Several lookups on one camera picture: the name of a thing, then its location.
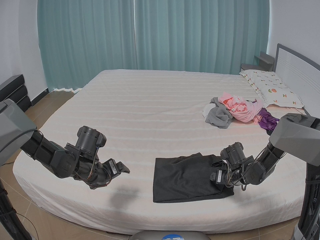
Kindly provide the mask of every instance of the floral pillowcase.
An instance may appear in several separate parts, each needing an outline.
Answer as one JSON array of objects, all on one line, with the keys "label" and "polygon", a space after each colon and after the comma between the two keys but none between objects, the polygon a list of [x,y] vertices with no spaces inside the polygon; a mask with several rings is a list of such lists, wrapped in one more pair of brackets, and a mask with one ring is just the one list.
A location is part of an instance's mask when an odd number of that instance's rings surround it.
[{"label": "floral pillowcase", "polygon": [[304,105],[297,94],[292,92],[275,72],[248,69],[242,75],[265,103],[265,107],[275,104],[280,107],[301,109]]}]

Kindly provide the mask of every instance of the mattress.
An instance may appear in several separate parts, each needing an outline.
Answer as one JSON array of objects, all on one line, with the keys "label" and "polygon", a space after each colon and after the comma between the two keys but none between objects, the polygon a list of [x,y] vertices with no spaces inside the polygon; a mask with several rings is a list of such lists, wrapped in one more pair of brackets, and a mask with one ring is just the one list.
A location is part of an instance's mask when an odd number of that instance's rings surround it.
[{"label": "mattress", "polygon": [[[254,100],[241,75],[155,70],[105,70],[59,108],[44,124],[45,137],[75,144],[79,127],[107,137],[101,162],[114,158],[131,171],[104,188],[90,190],[72,178],[60,179],[24,152],[13,172],[23,190],[46,211],[80,225],[134,234],[141,230],[197,230],[207,233],[250,230],[300,215],[306,165],[287,154],[275,171],[246,191],[234,188],[224,199],[153,203],[155,158],[216,154],[242,142],[246,156],[267,145],[266,131],[233,119],[227,129],[204,121],[203,107],[223,91]],[[294,108],[269,106],[277,118]]]}]

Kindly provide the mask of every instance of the gray towel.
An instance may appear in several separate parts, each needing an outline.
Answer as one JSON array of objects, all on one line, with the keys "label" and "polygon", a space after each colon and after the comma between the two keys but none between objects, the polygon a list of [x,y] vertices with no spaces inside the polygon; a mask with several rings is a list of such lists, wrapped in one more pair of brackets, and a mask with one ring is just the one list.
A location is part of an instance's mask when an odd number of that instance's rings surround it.
[{"label": "gray towel", "polygon": [[209,111],[205,122],[218,126],[220,129],[227,129],[231,124],[233,116],[224,104],[218,102],[218,97],[212,98],[210,103],[215,103],[217,106]]}]

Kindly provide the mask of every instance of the white headboard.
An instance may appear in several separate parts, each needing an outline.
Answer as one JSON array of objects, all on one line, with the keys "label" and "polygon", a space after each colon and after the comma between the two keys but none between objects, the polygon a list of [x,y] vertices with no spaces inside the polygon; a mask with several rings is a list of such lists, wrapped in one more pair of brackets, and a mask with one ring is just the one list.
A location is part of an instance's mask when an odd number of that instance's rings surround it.
[{"label": "white headboard", "polygon": [[301,98],[306,113],[320,118],[320,66],[278,43],[273,70]]}]

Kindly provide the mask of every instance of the purple satin cloth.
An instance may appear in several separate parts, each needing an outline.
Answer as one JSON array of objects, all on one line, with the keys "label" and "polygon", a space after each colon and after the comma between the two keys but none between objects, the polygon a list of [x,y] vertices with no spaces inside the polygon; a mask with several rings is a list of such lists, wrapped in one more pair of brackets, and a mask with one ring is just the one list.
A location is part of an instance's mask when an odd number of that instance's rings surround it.
[{"label": "purple satin cloth", "polygon": [[264,107],[260,110],[257,116],[262,116],[261,121],[258,122],[261,128],[267,131],[273,131],[279,121],[278,118],[273,117]]}]

